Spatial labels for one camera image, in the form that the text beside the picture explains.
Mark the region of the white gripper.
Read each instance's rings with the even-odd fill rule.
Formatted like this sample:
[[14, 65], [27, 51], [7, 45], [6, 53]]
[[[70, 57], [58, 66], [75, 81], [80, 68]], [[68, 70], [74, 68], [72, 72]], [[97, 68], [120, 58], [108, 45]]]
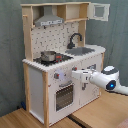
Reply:
[[76, 70], [72, 72], [72, 77], [79, 80], [82, 83], [88, 83], [91, 81], [93, 75], [96, 73], [95, 70]]

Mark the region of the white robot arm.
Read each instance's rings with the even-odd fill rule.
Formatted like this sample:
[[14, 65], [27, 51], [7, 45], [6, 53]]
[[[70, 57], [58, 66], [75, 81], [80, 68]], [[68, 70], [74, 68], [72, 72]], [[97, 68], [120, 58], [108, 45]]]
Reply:
[[95, 69], [76, 70], [72, 77], [81, 83], [91, 83], [108, 92], [128, 96], [128, 87], [122, 86], [119, 80], [119, 70], [114, 66], [107, 66], [101, 72]]

